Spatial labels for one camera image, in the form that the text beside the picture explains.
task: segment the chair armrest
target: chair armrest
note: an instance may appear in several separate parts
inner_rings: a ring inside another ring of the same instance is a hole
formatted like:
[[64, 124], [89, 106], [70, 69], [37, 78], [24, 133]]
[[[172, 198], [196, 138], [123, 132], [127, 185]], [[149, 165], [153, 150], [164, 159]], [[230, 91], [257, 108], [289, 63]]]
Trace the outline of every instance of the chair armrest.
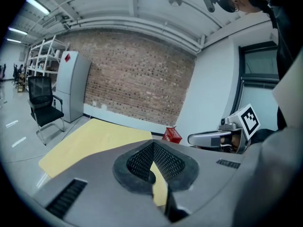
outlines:
[[63, 100], [62, 100], [61, 98], [58, 98], [56, 95], [53, 95], [53, 97], [54, 97], [55, 99], [58, 99], [58, 100], [60, 101], [61, 105], [62, 105]]
[[32, 104], [32, 102], [28, 100], [28, 104], [29, 104], [30, 107], [33, 109], [33, 111], [35, 111], [36, 108], [35, 108], [35, 106]]

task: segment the chair base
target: chair base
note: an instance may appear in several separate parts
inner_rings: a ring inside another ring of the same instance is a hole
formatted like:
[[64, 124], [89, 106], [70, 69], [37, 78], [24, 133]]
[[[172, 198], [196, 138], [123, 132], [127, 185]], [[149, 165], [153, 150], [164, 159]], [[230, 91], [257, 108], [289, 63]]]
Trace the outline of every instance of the chair base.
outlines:
[[62, 120], [62, 124], [63, 124], [63, 127], [62, 127], [62, 128], [60, 128], [60, 127], [59, 127], [57, 124], [55, 124], [55, 123], [49, 123], [49, 124], [47, 124], [46, 126], [43, 126], [43, 127], [40, 127], [40, 126], [37, 124], [38, 130], [36, 131], [36, 135], [38, 136], [38, 138], [42, 141], [42, 143], [43, 143], [45, 146], [46, 146], [46, 142], [45, 142], [45, 140], [44, 140], [44, 138], [43, 138], [43, 135], [42, 135], [42, 132], [41, 132], [41, 131], [47, 129], [47, 128], [50, 127], [50, 126], [55, 126], [56, 128], [60, 129], [62, 132], [65, 132], [65, 130], [64, 130], [64, 121], [63, 121], [62, 118], [61, 118], [61, 120]]

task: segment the chair seat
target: chair seat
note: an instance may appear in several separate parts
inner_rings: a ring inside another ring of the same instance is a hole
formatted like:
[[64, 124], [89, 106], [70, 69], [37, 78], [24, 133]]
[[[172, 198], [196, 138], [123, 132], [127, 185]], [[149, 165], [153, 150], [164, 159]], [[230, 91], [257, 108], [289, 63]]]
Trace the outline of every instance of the chair seat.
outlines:
[[37, 123], [40, 127], [43, 127], [44, 125], [51, 123], [57, 119], [60, 119], [64, 116], [64, 114], [59, 111], [58, 109], [48, 106], [36, 109], [36, 116], [37, 116]]

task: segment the metal shelving unit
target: metal shelving unit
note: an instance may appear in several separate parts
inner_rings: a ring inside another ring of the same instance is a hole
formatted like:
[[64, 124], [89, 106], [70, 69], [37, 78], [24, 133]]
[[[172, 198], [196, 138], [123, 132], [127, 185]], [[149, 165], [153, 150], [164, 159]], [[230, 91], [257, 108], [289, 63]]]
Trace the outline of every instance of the metal shelving unit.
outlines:
[[43, 40], [41, 44], [32, 46], [29, 51], [29, 55], [33, 52], [38, 52], [37, 56], [29, 57], [27, 60], [27, 70], [26, 70], [26, 89], [28, 90], [27, 78], [30, 76], [30, 72], [34, 72], [34, 76], [40, 75], [42, 76], [49, 75], [49, 74], [58, 74], [58, 71], [47, 70], [47, 67], [51, 66], [52, 61], [56, 61], [60, 64], [61, 56], [56, 57], [56, 51], [62, 50], [66, 51], [70, 44], [65, 44], [56, 39], [54, 36], [51, 40], [45, 41]]

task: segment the yellow sheet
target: yellow sheet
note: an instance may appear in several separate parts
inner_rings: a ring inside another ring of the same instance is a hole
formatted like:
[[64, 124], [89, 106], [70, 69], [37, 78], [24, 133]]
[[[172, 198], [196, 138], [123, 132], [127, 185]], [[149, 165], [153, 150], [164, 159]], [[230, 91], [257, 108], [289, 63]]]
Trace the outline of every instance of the yellow sheet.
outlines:
[[[39, 166], [53, 178], [91, 154], [151, 139], [150, 132], [92, 119], [48, 152], [39, 161]], [[155, 163], [151, 170], [156, 176], [153, 185], [154, 201], [157, 206], [165, 205], [166, 183]]]

